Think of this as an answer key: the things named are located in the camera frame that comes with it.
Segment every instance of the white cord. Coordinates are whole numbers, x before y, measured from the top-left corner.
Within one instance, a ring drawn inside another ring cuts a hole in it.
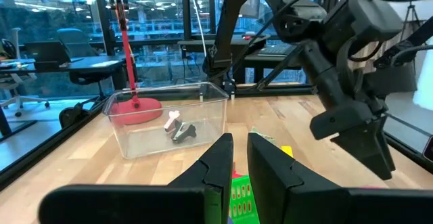
[[[206,44],[205,44],[205,42],[204,42],[204,35],[203,35],[202,23],[200,22],[200,16],[199,16],[199,14],[198,14],[198,9],[197,9],[196,0],[192,0],[192,2],[194,3],[194,9],[196,10],[196,16],[197,16],[198,26],[199,26],[199,28],[200,28],[200,34],[202,35],[204,57],[206,57],[206,56],[207,56],[207,53],[206,53]]]

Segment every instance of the wooden tabletop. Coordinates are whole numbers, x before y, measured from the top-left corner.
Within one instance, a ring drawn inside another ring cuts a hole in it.
[[[343,186],[433,189],[433,175],[391,148],[397,170],[382,181],[329,139],[314,140],[313,115],[323,111],[315,96],[257,97],[229,101],[227,131],[233,133],[236,171],[247,175],[246,144],[254,126],[290,145],[305,166]],[[72,183],[164,185],[190,167],[209,145],[125,160],[109,120],[99,115],[0,193],[1,223],[37,223],[39,202]]]

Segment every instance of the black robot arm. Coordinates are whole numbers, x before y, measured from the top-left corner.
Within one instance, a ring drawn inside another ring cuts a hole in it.
[[[216,77],[220,71],[232,63],[230,50],[231,38],[235,31],[236,22],[242,5],[247,0],[224,0],[221,10],[215,43],[208,50],[203,69],[212,82],[220,85],[222,75]],[[266,0],[274,13],[278,12],[291,0]],[[326,11],[319,4],[310,0],[300,0],[284,14],[275,19],[273,25],[279,38],[287,43],[299,42],[315,35],[312,24],[318,24],[326,17]]]
[[[215,46],[204,64],[210,78],[231,65],[229,44],[245,1],[225,0]],[[291,0],[266,1],[276,14]],[[386,104],[362,70],[348,67],[348,58],[370,42],[397,35],[402,22],[396,12],[386,1],[340,0],[326,15],[318,4],[300,0],[275,17],[273,25],[282,41],[302,42],[291,63],[303,67],[326,109],[311,121],[315,138],[338,133],[332,141],[382,179],[391,178],[394,163],[383,132]]]

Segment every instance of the black chair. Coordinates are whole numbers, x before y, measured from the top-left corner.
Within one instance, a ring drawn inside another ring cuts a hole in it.
[[[80,58],[89,56],[98,56],[99,54],[94,50],[88,41],[86,34],[77,28],[61,28],[57,30],[60,42],[64,44],[70,58]],[[90,85],[97,83],[99,87],[99,95],[97,97],[88,99],[82,104],[94,102],[96,106],[99,102],[105,100],[101,87],[101,81],[108,79],[111,76],[109,72],[70,72],[69,79],[76,85]]]

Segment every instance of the clear plastic bin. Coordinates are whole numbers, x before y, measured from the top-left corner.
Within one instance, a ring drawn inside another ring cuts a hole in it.
[[[135,93],[139,99],[158,99],[162,104],[161,109],[148,110],[140,106],[133,112],[120,110],[120,105],[124,103],[131,103],[132,107],[134,92],[128,90],[114,93],[103,110],[112,123],[125,158],[214,143],[224,133],[229,96],[212,83],[144,88],[137,89]],[[195,127],[195,137],[173,141],[174,132],[167,133],[164,125],[169,120],[169,112],[174,111],[179,111],[178,121],[184,123],[185,128],[189,125]],[[137,122],[137,119],[153,117],[155,114],[160,116],[147,122]]]

